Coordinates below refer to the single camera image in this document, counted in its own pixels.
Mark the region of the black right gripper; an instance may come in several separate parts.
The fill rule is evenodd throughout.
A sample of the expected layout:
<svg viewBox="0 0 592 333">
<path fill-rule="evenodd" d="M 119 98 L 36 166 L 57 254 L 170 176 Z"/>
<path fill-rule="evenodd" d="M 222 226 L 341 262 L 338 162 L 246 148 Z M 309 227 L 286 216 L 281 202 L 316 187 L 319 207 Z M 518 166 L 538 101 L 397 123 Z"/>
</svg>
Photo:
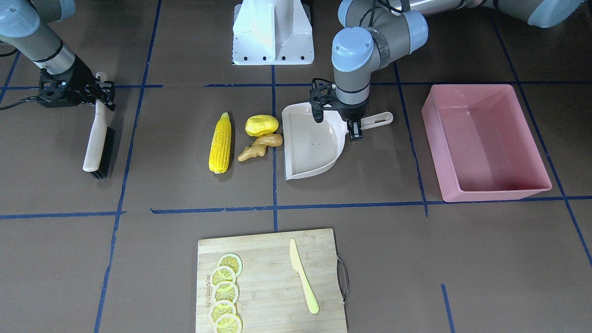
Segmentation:
<svg viewBox="0 0 592 333">
<path fill-rule="evenodd" d="M 95 76 L 80 57 L 76 56 L 72 66 L 65 72 L 58 74 L 58 91 L 86 91 L 93 105 L 103 104 L 110 111 L 115 111 L 116 88 L 110 80 L 96 80 Z"/>
</svg>

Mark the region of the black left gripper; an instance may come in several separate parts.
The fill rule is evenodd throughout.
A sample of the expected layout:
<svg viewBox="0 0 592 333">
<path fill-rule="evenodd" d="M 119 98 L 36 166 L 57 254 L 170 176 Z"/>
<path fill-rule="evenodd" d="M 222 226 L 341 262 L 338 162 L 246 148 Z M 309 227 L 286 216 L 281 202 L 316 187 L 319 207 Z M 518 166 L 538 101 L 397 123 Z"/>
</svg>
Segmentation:
<svg viewBox="0 0 592 333">
<path fill-rule="evenodd" d="M 359 104 L 334 102 L 334 109 L 339 112 L 345 121 L 347 121 L 350 142 L 359 141 L 363 138 L 361 119 L 368 111 L 368 104 L 368 102 L 362 102 Z"/>
</svg>

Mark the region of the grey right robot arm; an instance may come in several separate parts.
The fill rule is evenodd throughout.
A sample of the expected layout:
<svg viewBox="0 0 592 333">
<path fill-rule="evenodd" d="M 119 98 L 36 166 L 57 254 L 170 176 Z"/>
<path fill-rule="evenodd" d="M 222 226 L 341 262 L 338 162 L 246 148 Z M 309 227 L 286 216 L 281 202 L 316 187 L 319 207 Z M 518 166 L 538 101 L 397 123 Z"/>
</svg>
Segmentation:
<svg viewBox="0 0 592 333">
<path fill-rule="evenodd" d="M 74 15 L 73 0 L 3 0 L 0 34 L 40 69 L 32 99 L 47 108 L 102 103 L 114 111 L 114 82 L 97 78 L 86 63 L 49 27 Z"/>
</svg>

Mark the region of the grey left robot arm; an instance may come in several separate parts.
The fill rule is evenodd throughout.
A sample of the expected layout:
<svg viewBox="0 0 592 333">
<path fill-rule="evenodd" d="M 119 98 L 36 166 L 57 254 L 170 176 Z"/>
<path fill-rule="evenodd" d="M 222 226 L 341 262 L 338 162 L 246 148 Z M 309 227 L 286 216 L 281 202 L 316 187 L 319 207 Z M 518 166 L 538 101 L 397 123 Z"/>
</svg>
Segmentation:
<svg viewBox="0 0 592 333">
<path fill-rule="evenodd" d="M 342 25 L 332 42 L 331 106 L 346 122 L 351 141 L 362 139 L 371 74 L 425 45 L 427 17 L 463 8 L 487 7 L 550 28 L 567 19 L 579 0 L 343 0 Z"/>
</svg>

